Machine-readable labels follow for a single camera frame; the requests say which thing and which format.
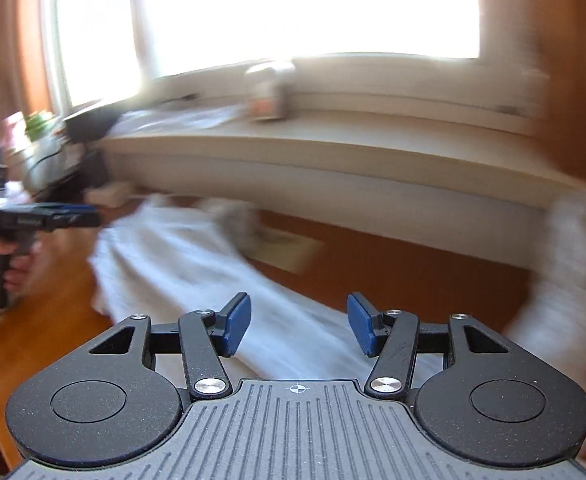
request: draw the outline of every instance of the gray ribbed plate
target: gray ribbed plate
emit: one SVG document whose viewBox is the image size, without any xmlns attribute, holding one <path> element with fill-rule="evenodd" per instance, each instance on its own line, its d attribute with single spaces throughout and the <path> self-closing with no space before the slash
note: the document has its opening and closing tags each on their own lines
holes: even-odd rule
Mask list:
<svg viewBox="0 0 586 480">
<path fill-rule="evenodd" d="M 407 408 L 351 381 L 244 381 L 231 397 L 196 402 L 164 444 L 101 470 L 33 461 L 11 480 L 395 479 L 572 480 L 573 462 L 502 470 L 457 459 L 415 427 Z"/>
</svg>

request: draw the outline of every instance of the wooden table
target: wooden table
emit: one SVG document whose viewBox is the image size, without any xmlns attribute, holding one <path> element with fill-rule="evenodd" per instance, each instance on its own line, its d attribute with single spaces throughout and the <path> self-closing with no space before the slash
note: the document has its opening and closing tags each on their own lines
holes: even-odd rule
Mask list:
<svg viewBox="0 0 586 480">
<path fill-rule="evenodd" d="M 515 267 L 275 213 L 263 212 L 262 221 L 324 246 L 300 275 L 253 262 L 256 268 L 340 310 L 346 294 L 360 290 L 380 308 L 405 308 L 425 321 L 462 311 L 501 330 L 528 293 L 528 272 Z M 32 292 L 0 319 L 0 450 L 10 468 L 21 460 L 4 422 L 10 394 L 111 325 L 90 306 L 96 283 L 86 258 L 95 236 L 47 235 Z"/>
</svg>

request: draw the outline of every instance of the white ledge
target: white ledge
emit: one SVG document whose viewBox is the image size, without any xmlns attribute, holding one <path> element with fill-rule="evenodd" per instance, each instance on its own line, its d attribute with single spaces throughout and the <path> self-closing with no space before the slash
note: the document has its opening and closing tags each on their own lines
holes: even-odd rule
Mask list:
<svg viewBox="0 0 586 480">
<path fill-rule="evenodd" d="M 582 186 L 554 170 L 531 137 L 363 112 L 298 113 L 208 130 L 106 137 L 111 154 L 201 156 L 338 171 L 441 187 L 537 208 Z"/>
</svg>

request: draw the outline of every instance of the window pane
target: window pane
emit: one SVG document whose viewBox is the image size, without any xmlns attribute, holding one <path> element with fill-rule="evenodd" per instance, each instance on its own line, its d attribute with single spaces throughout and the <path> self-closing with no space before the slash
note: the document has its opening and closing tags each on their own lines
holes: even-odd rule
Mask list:
<svg viewBox="0 0 586 480">
<path fill-rule="evenodd" d="M 71 105 L 139 90 L 130 0 L 57 0 L 57 21 Z"/>
<path fill-rule="evenodd" d="M 160 73 L 265 57 L 478 57 L 478 0 L 144 0 Z"/>
</svg>

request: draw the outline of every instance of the round metal bolt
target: round metal bolt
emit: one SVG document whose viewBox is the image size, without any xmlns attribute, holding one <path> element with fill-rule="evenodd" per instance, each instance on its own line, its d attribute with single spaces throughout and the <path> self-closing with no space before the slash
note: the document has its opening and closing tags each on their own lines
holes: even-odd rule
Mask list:
<svg viewBox="0 0 586 480">
<path fill-rule="evenodd" d="M 381 394 L 392 394 L 402 389 L 402 382 L 394 377 L 378 377 L 371 381 L 371 388 Z"/>
<path fill-rule="evenodd" d="M 221 379 L 207 377 L 195 383 L 195 389 L 201 394 L 218 394 L 226 389 L 226 383 Z"/>
</svg>

